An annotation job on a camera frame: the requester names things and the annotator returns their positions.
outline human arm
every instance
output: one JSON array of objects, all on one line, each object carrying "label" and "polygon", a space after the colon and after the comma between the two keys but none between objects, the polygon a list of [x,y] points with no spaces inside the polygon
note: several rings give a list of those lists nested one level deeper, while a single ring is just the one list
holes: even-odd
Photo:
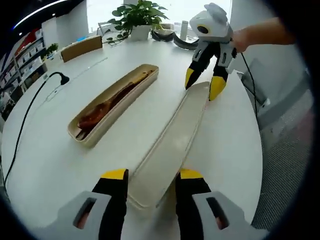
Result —
[{"label": "human arm", "polygon": [[244,52],[251,45],[289,45],[295,42],[295,37],[286,30],[278,17],[235,31],[232,39],[238,53]]}]

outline white flower pot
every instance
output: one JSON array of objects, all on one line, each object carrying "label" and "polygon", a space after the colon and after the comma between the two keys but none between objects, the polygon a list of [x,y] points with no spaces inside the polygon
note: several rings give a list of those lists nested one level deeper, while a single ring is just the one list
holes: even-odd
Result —
[{"label": "white flower pot", "polygon": [[151,25],[134,26],[131,32],[132,41],[146,41],[148,40]]}]

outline white round table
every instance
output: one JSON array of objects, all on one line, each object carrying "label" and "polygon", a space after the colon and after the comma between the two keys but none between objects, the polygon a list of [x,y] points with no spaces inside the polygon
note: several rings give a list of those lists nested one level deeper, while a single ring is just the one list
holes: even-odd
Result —
[{"label": "white round table", "polygon": [[[91,191],[106,171],[127,168],[129,174],[133,172],[179,105],[192,55],[173,43],[123,42],[116,47],[105,45],[53,69],[69,76],[70,82],[47,98],[60,85],[55,75],[40,91],[7,182],[12,208],[29,229],[53,222],[59,208],[80,192]],[[70,120],[96,95],[144,63],[159,67],[158,79],[94,148],[77,144],[67,133]],[[198,82],[211,80],[214,63],[212,59]],[[42,82],[43,77],[25,92],[4,125],[4,175],[23,116]],[[222,192],[241,207],[251,223],[261,190],[262,146],[254,110],[235,72],[224,91],[206,106],[184,167],[202,173],[211,190]],[[168,195],[151,219],[140,217],[128,203],[122,239],[180,239],[174,192],[169,190]]]}]

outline potted plant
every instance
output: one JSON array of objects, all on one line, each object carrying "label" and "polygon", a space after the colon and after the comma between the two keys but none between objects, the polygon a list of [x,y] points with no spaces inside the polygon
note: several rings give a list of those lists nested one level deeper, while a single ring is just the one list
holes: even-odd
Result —
[{"label": "potted plant", "polygon": [[[112,15],[121,19],[112,18],[108,23],[114,24],[114,28],[120,33],[117,41],[126,39],[147,40],[151,27],[159,27],[162,19],[168,19],[160,10],[167,10],[152,1],[138,0],[137,5],[122,4],[112,12]],[[109,43],[115,43],[112,37],[108,38]]]},{"label": "potted plant", "polygon": [[56,52],[58,50],[58,43],[52,43],[46,50],[44,53],[45,57],[50,56],[52,53]]}]

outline black cable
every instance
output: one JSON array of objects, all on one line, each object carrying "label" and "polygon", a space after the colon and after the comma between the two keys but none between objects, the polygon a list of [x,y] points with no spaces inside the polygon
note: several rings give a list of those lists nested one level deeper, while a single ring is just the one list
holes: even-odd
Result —
[{"label": "black cable", "polygon": [[252,73],[251,73],[251,71],[250,71],[250,68],[249,68],[249,66],[248,66],[248,64],[247,64],[247,61],[246,61],[246,59],[245,59],[245,56],[244,56],[244,54],[243,54],[242,52],[241,52],[241,56],[242,56],[242,58],[243,58],[243,60],[244,60],[245,66],[246,66],[246,68],[248,69],[248,72],[249,72],[250,77],[251,77],[251,79],[252,79],[255,118],[257,119],[257,118],[258,118],[258,112],[257,112],[257,97],[256,97],[256,85],[255,85],[255,80],[254,80],[254,77],[252,76]]},{"label": "black cable", "polygon": [[15,144],[15,149],[14,149],[14,155],[13,155],[13,158],[12,158],[12,162],[11,162],[11,165],[9,167],[9,170],[8,172],[6,173],[6,176],[5,176],[5,179],[4,179],[4,183],[3,183],[3,186],[4,186],[4,189],[6,189],[6,182],[7,182],[7,179],[8,179],[8,176],[11,172],[11,169],[16,161],[16,155],[17,155],[17,150],[18,150],[18,144],[19,144],[19,140],[20,140],[20,136],[21,136],[21,133],[22,133],[22,129],[25,125],[25,121],[26,121],[26,118],[27,118],[27,115],[28,115],[28,112],[31,108],[31,105],[34,103],[38,93],[40,92],[40,90],[44,87],[44,85],[46,84],[47,81],[44,81],[44,83],[42,83],[42,85],[40,86],[40,88],[38,89],[38,91],[35,93],[35,95],[33,96],[33,99],[31,100],[26,112],[25,112],[25,115],[23,117],[23,121],[22,121],[22,124],[21,124],[21,128],[20,128],[20,132],[19,132],[19,135],[18,135],[18,138],[16,140],[16,144]]},{"label": "black cable", "polygon": [[[66,84],[66,83],[69,81],[69,77],[63,75],[61,72],[58,72],[58,71],[52,73],[52,74],[49,76],[49,78],[51,78],[53,75],[56,75],[56,74],[59,74],[60,77],[61,77],[61,82],[60,82],[61,85],[64,85],[64,84]],[[25,121],[26,121],[28,112],[29,112],[32,104],[34,103],[37,95],[39,94],[40,90],[44,87],[44,85],[46,84],[47,81],[48,81],[48,80],[45,80],[45,81],[42,83],[42,85],[39,87],[38,91],[37,91],[37,92],[35,93],[35,95],[33,96],[32,100],[31,100],[31,102],[30,102],[30,104],[29,104],[29,106],[28,106],[28,108],[27,108],[27,110],[26,110],[26,112],[25,112],[25,114],[24,114],[23,121],[22,121],[21,128],[20,128],[20,132],[19,132],[18,138],[17,138],[17,140],[16,140],[16,144],[15,144],[15,149],[14,149],[14,155],[13,155],[13,158],[12,158],[12,162],[11,162],[11,165],[10,165],[10,167],[9,167],[8,172],[6,173],[6,176],[5,176],[5,179],[4,179],[4,183],[3,183],[3,187],[4,187],[4,190],[5,190],[5,191],[7,191],[7,189],[6,189],[7,179],[8,179],[8,177],[9,177],[9,174],[10,174],[10,172],[11,172],[11,169],[12,169],[12,167],[13,167],[15,161],[16,161],[16,156],[17,156],[17,151],[18,151],[19,140],[20,140],[20,137],[21,137],[22,129],[23,129],[24,125],[25,125]]]}]

